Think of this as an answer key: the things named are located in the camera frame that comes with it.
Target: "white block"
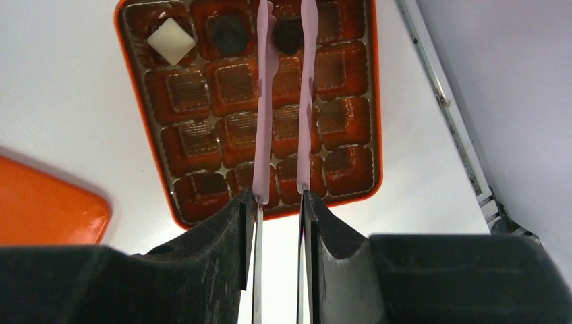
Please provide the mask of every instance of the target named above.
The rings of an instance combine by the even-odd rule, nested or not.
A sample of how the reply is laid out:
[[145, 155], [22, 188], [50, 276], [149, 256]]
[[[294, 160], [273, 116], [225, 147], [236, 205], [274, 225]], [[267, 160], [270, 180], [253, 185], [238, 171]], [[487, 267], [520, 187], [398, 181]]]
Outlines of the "white block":
[[177, 65], [196, 44], [173, 18], [165, 20], [161, 27], [147, 38], [147, 43], [171, 65]]

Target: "white table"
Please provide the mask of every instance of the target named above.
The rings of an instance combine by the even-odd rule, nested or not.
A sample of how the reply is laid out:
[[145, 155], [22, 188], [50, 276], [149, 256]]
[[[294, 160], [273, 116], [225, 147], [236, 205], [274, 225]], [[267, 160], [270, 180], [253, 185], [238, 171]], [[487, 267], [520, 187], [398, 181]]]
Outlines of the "white table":
[[[103, 196], [103, 238], [146, 252], [175, 225], [115, 29], [116, 0], [8, 1], [0, 20], [0, 155]], [[393, 0], [377, 2], [384, 180], [334, 213], [369, 235], [488, 233], [475, 194]], [[294, 323], [297, 217], [264, 224], [263, 317]], [[240, 323], [250, 318], [244, 294]]]

